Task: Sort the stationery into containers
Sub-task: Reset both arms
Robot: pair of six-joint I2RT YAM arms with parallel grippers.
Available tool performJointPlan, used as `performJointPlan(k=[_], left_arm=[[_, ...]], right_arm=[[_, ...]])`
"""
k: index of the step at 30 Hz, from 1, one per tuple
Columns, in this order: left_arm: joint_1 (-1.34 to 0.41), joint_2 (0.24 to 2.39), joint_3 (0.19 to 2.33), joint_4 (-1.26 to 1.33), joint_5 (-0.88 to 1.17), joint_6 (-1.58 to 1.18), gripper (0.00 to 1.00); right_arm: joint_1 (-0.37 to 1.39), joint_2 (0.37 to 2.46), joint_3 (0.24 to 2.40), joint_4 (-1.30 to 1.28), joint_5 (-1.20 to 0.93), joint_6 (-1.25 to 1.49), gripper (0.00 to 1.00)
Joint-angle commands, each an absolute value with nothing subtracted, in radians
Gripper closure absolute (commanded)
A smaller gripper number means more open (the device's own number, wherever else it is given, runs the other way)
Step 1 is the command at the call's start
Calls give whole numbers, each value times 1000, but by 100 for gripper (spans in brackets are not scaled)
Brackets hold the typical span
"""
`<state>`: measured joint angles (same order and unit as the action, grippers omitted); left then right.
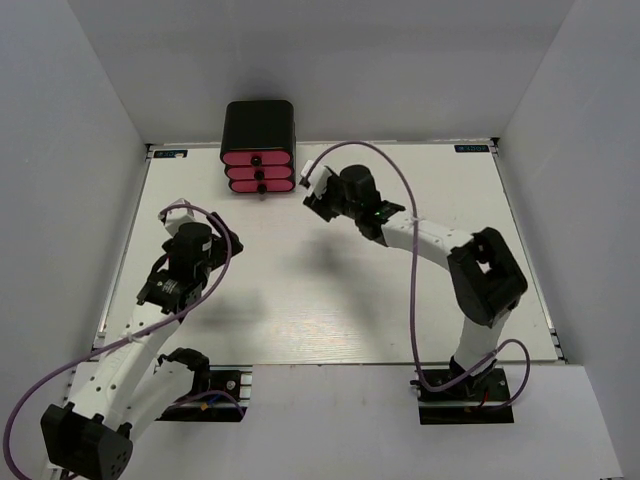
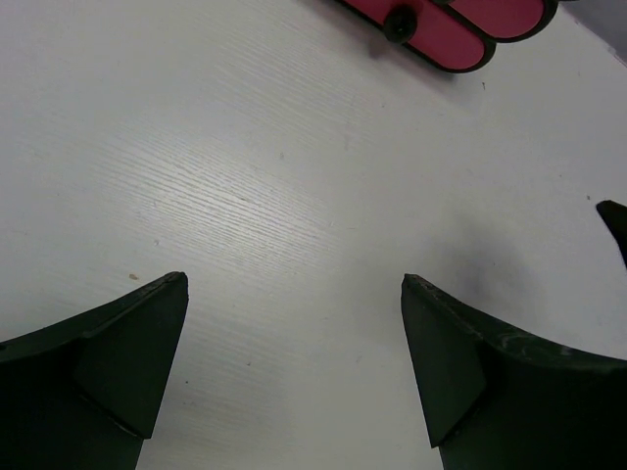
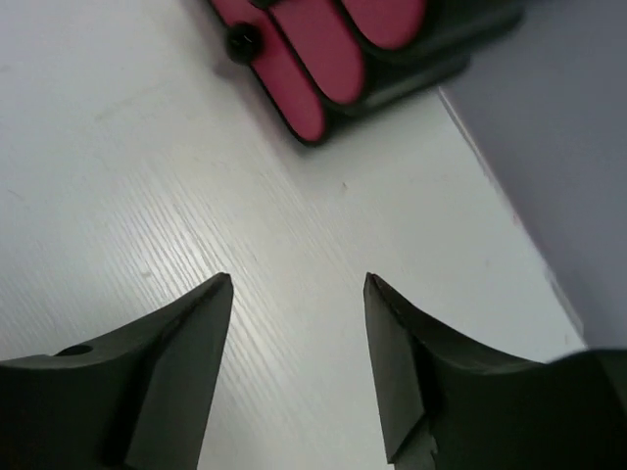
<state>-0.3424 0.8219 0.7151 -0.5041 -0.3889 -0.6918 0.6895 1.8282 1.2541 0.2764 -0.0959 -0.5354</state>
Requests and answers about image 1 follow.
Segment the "pink bottom drawer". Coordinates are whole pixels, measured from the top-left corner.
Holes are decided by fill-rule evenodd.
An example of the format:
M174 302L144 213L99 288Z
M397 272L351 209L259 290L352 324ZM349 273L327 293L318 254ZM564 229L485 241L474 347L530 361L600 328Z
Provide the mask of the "pink bottom drawer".
M294 183L288 179L275 180L239 180L229 183L230 189L237 194L266 195L269 193L286 193L295 189Z

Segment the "pink drawer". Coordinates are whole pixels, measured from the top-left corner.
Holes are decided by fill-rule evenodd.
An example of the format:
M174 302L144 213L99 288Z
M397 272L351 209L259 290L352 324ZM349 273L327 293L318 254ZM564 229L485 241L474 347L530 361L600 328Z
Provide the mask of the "pink drawer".
M249 180L281 180L289 179L294 170L284 165L275 166L227 166L225 174L231 181L249 181Z
M266 195L269 193L286 193L295 189L294 183L288 179L275 180L239 180L229 183L230 189L237 194Z
M286 165L291 160L292 156L281 150L230 151L221 156L221 161L230 167L279 166Z

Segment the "pink top drawer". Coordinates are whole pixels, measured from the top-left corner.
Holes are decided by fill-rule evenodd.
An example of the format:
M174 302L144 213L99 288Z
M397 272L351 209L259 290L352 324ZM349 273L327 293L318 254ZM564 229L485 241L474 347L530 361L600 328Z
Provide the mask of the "pink top drawer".
M286 165L291 160L292 156L281 150L230 151L221 156L221 161L230 167L279 166Z

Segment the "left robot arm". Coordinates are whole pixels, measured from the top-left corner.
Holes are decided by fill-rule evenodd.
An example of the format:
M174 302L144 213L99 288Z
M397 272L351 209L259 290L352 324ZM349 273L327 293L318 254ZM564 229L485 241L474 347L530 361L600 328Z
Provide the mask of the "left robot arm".
M85 479L119 478L153 421L214 392L204 354L160 349L204 298L211 272L225 270L243 246L216 213L204 223L192 210L161 220L170 237L137 294L120 335L123 346L102 354L87 383L41 418L49 460Z

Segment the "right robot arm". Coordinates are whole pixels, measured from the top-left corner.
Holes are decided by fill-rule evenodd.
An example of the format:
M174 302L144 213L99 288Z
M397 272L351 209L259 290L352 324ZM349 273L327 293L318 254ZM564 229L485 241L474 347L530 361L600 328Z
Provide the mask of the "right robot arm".
M467 233L416 220L403 206L381 198L363 165L335 173L308 162L300 184L307 190L303 204L323 220L347 217L366 239L415 252L449 272L464 322L446 385L466 399L484 391L506 320L528 288L501 233L490 227Z

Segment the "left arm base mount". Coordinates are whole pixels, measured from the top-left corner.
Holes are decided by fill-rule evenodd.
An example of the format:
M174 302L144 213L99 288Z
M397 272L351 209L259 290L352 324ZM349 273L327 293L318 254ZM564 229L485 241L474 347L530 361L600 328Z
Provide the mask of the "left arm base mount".
M238 423L248 409L251 366L209 366L193 374L192 388L158 418L162 422Z

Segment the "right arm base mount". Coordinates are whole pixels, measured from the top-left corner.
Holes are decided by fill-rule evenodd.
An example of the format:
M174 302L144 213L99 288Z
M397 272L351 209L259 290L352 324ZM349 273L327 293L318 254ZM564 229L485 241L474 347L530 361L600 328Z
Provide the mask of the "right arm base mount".
M494 368L471 389L469 389L468 380L442 392L428 391L418 379L411 380L410 385L417 393L421 425L514 423L512 407L499 408L511 397L502 368Z

